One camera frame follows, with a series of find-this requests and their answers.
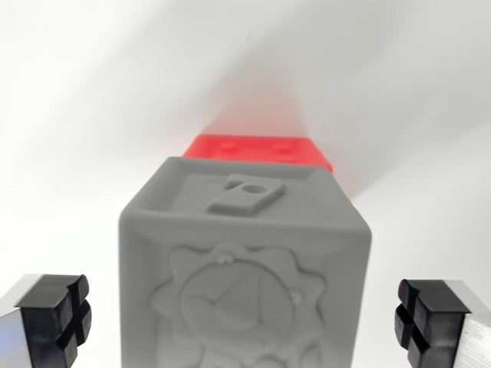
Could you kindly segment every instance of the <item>white backdrop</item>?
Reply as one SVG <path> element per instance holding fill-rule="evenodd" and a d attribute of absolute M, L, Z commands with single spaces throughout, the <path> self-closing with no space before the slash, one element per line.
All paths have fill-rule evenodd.
<path fill-rule="evenodd" d="M 203 130 L 308 135 L 374 233 L 353 367 L 409 367 L 401 278 L 462 279 L 491 306 L 490 17 L 485 0 L 0 0 L 0 294 L 85 273 L 76 367 L 118 367 L 131 196 Z"/>

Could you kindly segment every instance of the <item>black gripper pad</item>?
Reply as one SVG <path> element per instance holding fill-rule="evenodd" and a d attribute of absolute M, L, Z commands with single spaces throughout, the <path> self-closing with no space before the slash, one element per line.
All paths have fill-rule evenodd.
<path fill-rule="evenodd" d="M 466 305 L 441 280 L 402 280 L 396 309 L 399 344 L 413 368 L 452 368 Z"/>
<path fill-rule="evenodd" d="M 70 368 L 91 329 L 84 275 L 43 275 L 18 302 L 33 368 Z"/>

